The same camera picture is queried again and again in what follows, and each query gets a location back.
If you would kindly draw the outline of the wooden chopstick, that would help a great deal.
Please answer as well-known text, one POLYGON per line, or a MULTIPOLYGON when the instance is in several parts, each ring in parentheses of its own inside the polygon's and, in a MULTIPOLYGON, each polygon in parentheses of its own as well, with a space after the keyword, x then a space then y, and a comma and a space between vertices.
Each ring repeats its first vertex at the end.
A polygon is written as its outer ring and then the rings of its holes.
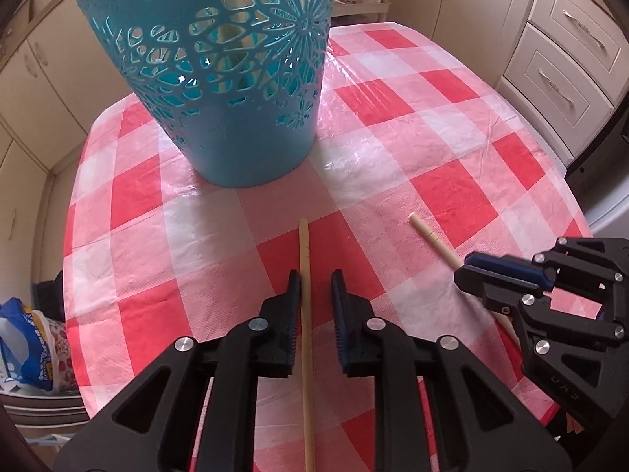
POLYGON ((311 298, 311 267, 309 228, 306 218, 298 223, 298 252, 302 281, 302 399, 305 446, 305 470, 316 471, 316 409, 315 381, 313 380, 313 299, 311 298))
MULTIPOLYGON (((456 271, 463 266, 463 260, 457 256, 456 251, 442 241, 441 237, 429 226, 427 222, 417 213, 412 212, 408 216, 410 225, 412 225, 417 233, 423 237, 423 240, 436 251, 436 254, 445 261, 452 271, 456 271)), ((512 342, 517 346, 518 350, 521 350, 519 340, 512 325, 511 320, 504 314, 496 312, 491 313, 494 320, 505 330, 512 342)))

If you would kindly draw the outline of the red checkered plastic tablecloth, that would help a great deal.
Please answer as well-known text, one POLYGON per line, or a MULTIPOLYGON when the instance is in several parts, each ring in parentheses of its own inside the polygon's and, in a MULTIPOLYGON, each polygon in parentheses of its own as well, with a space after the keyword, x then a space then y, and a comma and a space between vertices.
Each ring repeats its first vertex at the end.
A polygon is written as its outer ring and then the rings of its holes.
POLYGON ((168 344, 222 337, 283 292, 309 222, 316 466, 369 471, 373 385, 342 374, 331 273, 409 335, 461 340, 539 421, 557 405, 517 347, 409 224, 459 254, 530 258, 589 227, 527 122, 489 85, 399 24, 335 30, 318 138, 294 171, 256 188, 205 182, 128 96, 84 146, 69 203, 64 297, 84 406, 97 413, 168 344))

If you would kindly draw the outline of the floral pattern bin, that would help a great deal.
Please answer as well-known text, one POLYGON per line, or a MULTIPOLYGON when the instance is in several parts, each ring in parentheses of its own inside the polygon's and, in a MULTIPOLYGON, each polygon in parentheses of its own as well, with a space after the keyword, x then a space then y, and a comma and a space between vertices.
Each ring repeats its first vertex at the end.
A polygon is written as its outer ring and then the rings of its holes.
POLYGON ((72 366, 72 352, 65 324, 46 320, 46 342, 52 362, 52 391, 77 393, 78 382, 72 366))

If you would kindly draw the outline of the teal perforated plastic basket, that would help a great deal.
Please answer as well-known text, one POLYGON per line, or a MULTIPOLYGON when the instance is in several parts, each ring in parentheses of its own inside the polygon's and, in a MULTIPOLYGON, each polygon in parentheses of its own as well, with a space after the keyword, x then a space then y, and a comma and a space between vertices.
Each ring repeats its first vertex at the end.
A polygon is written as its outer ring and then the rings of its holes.
POLYGON ((76 0, 133 93, 207 181, 249 188, 309 155, 334 0, 76 0))

